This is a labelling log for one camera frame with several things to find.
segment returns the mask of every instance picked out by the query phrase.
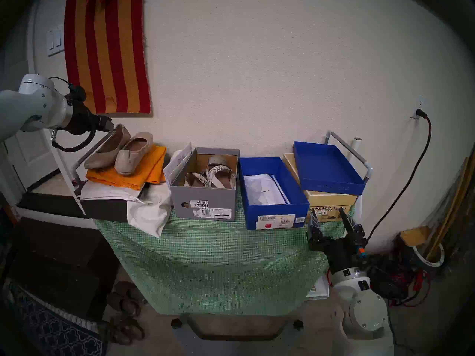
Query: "light switch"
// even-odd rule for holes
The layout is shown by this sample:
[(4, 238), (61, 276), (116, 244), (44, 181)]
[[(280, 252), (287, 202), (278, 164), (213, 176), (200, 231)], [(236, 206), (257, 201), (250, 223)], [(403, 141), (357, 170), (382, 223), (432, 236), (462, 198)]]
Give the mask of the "light switch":
[(46, 40), (48, 52), (51, 51), (55, 47), (53, 37), (54, 37), (53, 32), (49, 30), (47, 34), (47, 40)]
[(63, 25), (52, 28), (47, 33), (47, 53), (48, 56), (64, 51), (64, 29)]
[(60, 47), (61, 46), (61, 32), (57, 30), (55, 32), (55, 47)]

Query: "gray shoe box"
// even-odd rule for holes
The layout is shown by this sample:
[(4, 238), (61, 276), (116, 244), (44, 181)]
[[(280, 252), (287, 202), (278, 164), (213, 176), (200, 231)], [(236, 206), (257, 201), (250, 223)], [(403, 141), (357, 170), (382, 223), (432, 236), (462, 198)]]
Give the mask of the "gray shoe box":
[(188, 162), (171, 184), (171, 198), (178, 217), (234, 221), (236, 188), (183, 186), (188, 172), (206, 172), (208, 159), (213, 155), (222, 155), (226, 158), (229, 167), (236, 174), (237, 183), (239, 149), (195, 148)]

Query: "green tablecloth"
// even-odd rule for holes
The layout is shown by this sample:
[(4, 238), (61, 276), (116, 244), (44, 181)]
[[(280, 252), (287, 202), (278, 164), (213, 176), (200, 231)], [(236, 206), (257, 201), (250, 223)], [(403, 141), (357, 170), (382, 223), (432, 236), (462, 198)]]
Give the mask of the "green tablecloth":
[[(127, 223), (96, 220), (130, 278), (160, 314), (285, 315), (322, 275), (303, 228), (248, 231), (236, 221), (182, 219), (173, 210), (158, 239)], [(342, 222), (323, 224), (341, 237)]]

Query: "barcode label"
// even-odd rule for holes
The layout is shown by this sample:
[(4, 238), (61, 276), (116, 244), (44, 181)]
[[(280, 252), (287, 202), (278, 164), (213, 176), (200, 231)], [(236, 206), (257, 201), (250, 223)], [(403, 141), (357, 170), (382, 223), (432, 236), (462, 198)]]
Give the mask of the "barcode label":
[(200, 208), (193, 210), (193, 215), (199, 218), (231, 219), (229, 208)]
[(255, 224), (255, 229), (292, 228), (294, 226), (294, 220), (295, 214), (260, 215)]
[(274, 219), (277, 219), (276, 215), (260, 215), (259, 216), (260, 221), (273, 221)]
[(201, 214), (202, 217), (205, 218), (211, 218), (211, 209), (209, 208), (201, 208)]

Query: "folded orange fabric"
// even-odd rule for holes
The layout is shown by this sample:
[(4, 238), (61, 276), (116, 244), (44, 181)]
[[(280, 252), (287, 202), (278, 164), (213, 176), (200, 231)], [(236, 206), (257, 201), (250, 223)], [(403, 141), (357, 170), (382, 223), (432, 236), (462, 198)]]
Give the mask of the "folded orange fabric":
[(103, 185), (142, 190), (145, 182), (158, 184), (162, 181), (166, 151), (166, 147), (153, 145), (150, 152), (143, 156), (133, 175), (119, 175), (114, 166), (110, 166), (105, 169), (88, 169), (86, 178)]

